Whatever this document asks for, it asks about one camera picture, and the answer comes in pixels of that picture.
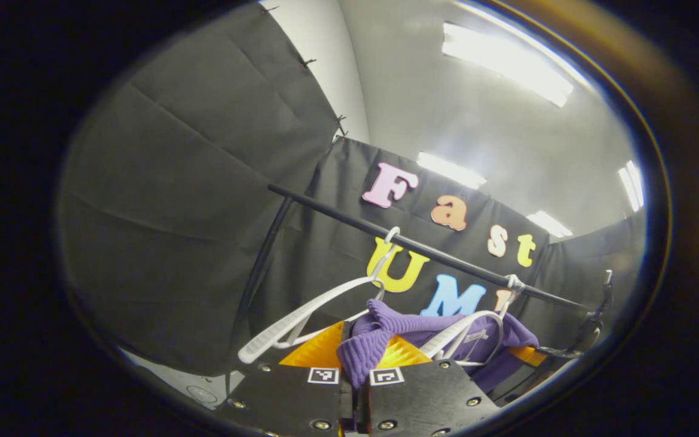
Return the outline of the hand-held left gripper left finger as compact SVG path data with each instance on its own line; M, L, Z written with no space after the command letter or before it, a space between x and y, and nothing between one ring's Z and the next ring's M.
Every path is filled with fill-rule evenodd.
M344 330L344 322L338 322L292 351L267 351L244 368L217 416L251 435L355 432L353 388L336 353Z

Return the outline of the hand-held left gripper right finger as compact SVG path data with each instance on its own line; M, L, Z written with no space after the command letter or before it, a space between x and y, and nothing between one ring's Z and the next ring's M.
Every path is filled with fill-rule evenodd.
M356 425L366 436L452 436L499 410L457 362L394 336L357 393Z

